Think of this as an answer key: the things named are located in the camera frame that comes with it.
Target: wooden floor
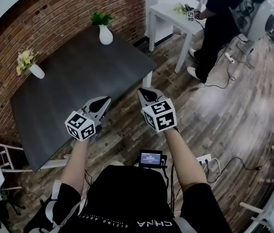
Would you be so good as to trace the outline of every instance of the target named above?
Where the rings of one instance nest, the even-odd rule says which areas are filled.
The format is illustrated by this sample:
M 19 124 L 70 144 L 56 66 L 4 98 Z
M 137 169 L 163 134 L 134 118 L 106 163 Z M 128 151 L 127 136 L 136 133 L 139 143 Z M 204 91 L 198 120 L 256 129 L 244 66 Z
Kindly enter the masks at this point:
M 173 72 L 183 42 L 184 36 L 176 34 L 156 47 L 154 52 L 148 53 L 146 49 L 144 52 L 158 63 L 152 85 L 173 101 L 178 128 L 196 157 L 211 153 L 213 158 L 219 159 L 222 169 L 233 156 L 241 157 L 249 168 L 262 165 L 274 157 L 274 152 L 270 150 L 274 143 L 274 48 L 268 38 L 262 39 L 253 52 L 253 69 L 244 63 L 229 66 L 229 72 L 236 81 L 230 81 L 224 90 L 204 87 L 190 77 L 184 67 L 179 74 Z M 242 54 L 235 49 L 232 55 L 242 60 Z M 189 57 L 187 65 L 196 66 Z M 207 85 L 225 86 L 227 66 L 228 61 L 223 56 L 210 73 Z M 172 160 L 163 134 L 155 134 L 142 120 L 136 93 L 140 85 L 113 103 L 98 141 L 89 149 L 87 170 L 94 179 L 112 160 L 133 164 L 140 149 L 159 149 L 166 153 L 169 166 L 167 175 L 170 175 Z M 69 151 L 71 147 L 67 146 L 57 157 Z M 213 181 L 219 168 L 215 161 L 209 167 L 208 180 Z M 39 209 L 39 199 L 46 200 L 51 193 L 53 180 L 59 178 L 60 174 L 58 168 L 17 177 L 16 183 L 24 187 L 16 193 L 17 202 L 26 206 L 26 209 L 21 216 L 16 216 L 8 207 L 12 232 L 22 231 Z M 266 162 L 260 171 L 249 171 L 236 159 L 219 178 L 213 192 L 233 232 L 238 233 L 250 224 L 252 216 L 239 203 L 244 201 L 262 207 L 273 187 L 274 160 Z M 176 179 L 175 192 L 178 189 Z M 175 211 L 181 209 L 181 204 L 180 192 Z

